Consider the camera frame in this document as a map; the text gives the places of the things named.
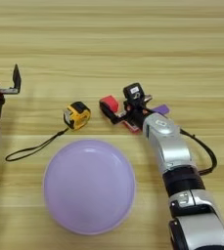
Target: red object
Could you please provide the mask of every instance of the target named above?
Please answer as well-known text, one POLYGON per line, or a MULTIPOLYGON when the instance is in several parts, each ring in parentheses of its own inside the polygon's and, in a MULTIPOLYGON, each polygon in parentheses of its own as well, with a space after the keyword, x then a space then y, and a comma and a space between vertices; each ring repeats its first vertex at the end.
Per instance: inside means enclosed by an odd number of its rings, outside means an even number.
POLYGON ((107 104, 111 111, 116 113, 118 111, 118 102, 113 96, 107 96, 101 99, 101 102, 107 104))

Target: yellow tape measure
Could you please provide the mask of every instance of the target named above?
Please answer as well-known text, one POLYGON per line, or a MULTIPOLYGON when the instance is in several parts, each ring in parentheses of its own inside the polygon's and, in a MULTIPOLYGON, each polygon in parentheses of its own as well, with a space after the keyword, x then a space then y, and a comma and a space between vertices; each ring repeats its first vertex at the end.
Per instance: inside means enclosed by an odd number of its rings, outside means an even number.
POLYGON ((64 121, 72 130, 83 127, 91 117, 91 110, 83 102, 70 104, 64 110, 64 121))

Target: lavender plastic bowl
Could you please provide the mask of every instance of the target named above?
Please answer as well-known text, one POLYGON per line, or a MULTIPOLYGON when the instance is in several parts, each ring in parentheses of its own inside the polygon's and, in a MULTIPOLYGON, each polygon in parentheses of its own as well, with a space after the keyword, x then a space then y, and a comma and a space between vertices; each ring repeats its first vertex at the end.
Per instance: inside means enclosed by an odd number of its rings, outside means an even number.
POLYGON ((128 215, 135 177, 118 149, 83 140, 53 157, 43 186, 49 212, 60 225, 80 234, 99 234, 114 229, 128 215))

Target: table surface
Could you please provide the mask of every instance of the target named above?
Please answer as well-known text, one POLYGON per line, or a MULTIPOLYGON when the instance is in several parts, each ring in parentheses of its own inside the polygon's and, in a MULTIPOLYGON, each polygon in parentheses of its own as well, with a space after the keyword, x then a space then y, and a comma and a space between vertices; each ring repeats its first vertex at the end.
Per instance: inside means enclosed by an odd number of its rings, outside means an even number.
MULTIPOLYGON (((12 85, 15 63, 22 92, 7 97, 1 119, 0 250, 170 249, 167 195, 154 153, 140 135, 113 126, 98 100, 141 82, 152 106, 215 151, 218 169, 203 178, 224 217, 224 1, 0 0, 0 84, 12 85), (35 146, 65 128, 67 104, 85 102, 92 119, 36 155, 7 163, 5 155, 35 146), (81 236, 47 212, 41 184, 52 156, 70 142, 95 138, 119 148, 133 164, 137 196, 117 229, 81 236)), ((199 166, 207 155, 188 141, 199 166)))

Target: wood grain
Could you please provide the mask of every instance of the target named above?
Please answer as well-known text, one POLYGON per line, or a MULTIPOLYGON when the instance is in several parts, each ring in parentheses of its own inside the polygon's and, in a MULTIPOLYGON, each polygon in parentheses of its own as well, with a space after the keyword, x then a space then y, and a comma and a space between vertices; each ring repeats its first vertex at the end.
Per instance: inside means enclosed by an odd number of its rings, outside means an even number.
MULTIPOLYGON (((170 249, 167 195, 154 154, 141 136, 112 126, 99 98, 142 83, 168 104, 170 117, 216 152, 219 168, 204 182, 224 217, 224 1, 0 0, 0 83, 13 65, 22 92, 3 107, 0 144, 0 250, 170 249), (6 154, 34 146, 64 128, 62 109, 74 101, 92 109, 88 126, 40 153, 6 163, 6 154), (129 218, 99 236, 75 235, 49 216, 41 184, 51 157, 66 144, 96 138, 132 162, 137 197, 129 218)), ((206 154, 189 142, 199 166, 206 154)))

